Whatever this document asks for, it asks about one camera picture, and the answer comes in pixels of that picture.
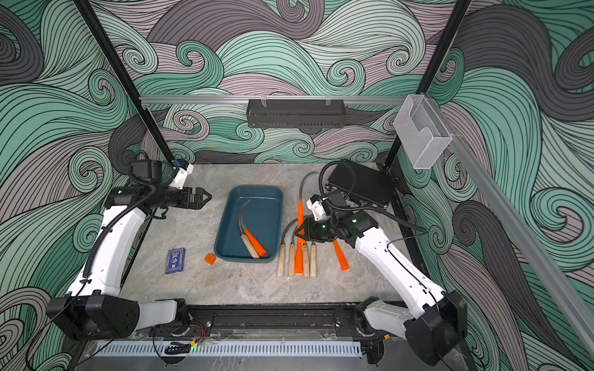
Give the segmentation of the orange handle sickle long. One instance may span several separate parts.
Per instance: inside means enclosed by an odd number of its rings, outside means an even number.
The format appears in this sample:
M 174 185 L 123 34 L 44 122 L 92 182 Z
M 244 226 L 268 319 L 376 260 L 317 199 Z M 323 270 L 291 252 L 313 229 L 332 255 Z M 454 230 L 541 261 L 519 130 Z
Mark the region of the orange handle sickle long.
M 302 181 L 300 182 L 299 185 L 299 197 L 298 197 L 298 220 L 297 220 L 297 227 L 301 227 L 303 221 L 304 221 L 304 213 L 303 213 L 303 190 L 304 190 L 304 186 L 306 184 L 307 179 L 309 179 L 312 176 L 318 175 L 320 174 L 319 172 L 310 172 L 307 173 Z

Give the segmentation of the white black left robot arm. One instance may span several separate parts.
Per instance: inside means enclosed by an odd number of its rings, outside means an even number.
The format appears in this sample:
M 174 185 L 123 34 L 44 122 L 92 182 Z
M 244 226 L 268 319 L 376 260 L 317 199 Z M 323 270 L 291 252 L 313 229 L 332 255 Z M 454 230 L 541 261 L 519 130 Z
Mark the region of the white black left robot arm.
M 200 210 L 212 196 L 185 185 L 193 166 L 174 162 L 163 176 L 163 162 L 133 159 L 129 183 L 108 193 L 99 234 L 66 295 L 53 298 L 46 315 L 74 341 L 113 340 L 163 326 L 175 335 L 190 329 L 192 317 L 182 298 L 138 302 L 122 298 L 122 277 L 140 228 L 157 209 Z

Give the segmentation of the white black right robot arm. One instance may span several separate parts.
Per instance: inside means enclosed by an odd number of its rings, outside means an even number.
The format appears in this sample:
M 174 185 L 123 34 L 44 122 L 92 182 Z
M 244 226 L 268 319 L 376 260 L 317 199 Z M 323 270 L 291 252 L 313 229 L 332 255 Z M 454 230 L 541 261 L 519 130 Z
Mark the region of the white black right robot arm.
M 404 308 L 370 298 L 361 312 L 363 329 L 404 339 L 426 364 L 434 366 L 467 336 L 467 302 L 457 291 L 447 292 L 403 255 L 378 222 L 373 207 L 351 207 L 350 191 L 326 191 L 318 175 L 319 193 L 307 202 L 306 216 L 295 235 L 315 243 L 343 240 L 368 259 L 403 299 Z

